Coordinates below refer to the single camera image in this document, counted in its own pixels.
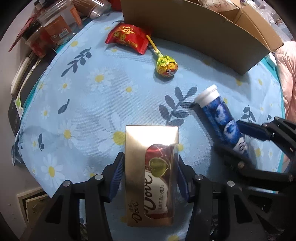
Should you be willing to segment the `blue tablet drink tube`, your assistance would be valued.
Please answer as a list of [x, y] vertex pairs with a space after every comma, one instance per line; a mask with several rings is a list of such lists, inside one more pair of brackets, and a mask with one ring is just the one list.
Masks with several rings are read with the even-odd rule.
[[210, 121], [219, 140], [233, 151], [248, 158], [247, 144], [243, 134], [220, 96], [217, 86], [214, 84], [205, 89], [195, 98], [195, 102], [199, 104]]

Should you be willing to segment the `gold Dove chocolate box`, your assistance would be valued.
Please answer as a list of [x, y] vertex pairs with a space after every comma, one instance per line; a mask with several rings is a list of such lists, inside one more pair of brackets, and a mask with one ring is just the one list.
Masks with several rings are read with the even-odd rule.
[[177, 126], [126, 126], [125, 194], [128, 226], [171, 226], [179, 162]]

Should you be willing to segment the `pink padded jacket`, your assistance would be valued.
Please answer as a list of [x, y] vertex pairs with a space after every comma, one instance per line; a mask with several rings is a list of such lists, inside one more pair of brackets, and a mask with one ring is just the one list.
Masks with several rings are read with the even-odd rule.
[[277, 72], [283, 91], [285, 117], [295, 122], [295, 41], [284, 42], [275, 52]]

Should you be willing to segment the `large cardboard box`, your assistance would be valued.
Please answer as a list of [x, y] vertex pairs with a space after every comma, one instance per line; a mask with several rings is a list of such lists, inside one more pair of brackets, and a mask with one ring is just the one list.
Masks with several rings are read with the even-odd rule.
[[243, 75], [283, 42], [250, 5], [220, 14], [197, 1], [121, 1], [124, 21], [200, 51]]

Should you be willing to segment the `yellow wrapped lollipop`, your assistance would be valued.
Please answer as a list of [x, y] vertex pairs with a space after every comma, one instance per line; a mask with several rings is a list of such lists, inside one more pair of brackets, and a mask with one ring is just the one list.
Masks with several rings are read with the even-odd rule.
[[162, 77], [167, 77], [167, 78], [174, 77], [175, 73], [178, 70], [178, 64], [175, 61], [175, 59], [168, 55], [163, 55], [154, 44], [151, 37], [149, 35], [146, 35], [146, 37], [150, 42], [150, 44], [152, 45], [154, 53], [157, 56], [157, 60], [156, 60], [157, 73]]

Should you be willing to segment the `small red candy packet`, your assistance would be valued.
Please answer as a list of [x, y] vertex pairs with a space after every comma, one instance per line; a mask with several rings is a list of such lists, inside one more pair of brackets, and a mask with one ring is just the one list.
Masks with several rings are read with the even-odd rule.
[[106, 44], [118, 43], [134, 49], [138, 54], [144, 55], [149, 45], [147, 35], [152, 31], [135, 25], [118, 23], [107, 35]]

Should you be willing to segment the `clear jar brown label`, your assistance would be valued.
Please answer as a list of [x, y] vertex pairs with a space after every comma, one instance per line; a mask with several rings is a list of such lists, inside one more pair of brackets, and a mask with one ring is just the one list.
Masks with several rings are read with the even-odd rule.
[[32, 51], [43, 58], [56, 46], [74, 36], [82, 27], [81, 18], [72, 1], [56, 1], [30, 23], [22, 37]]

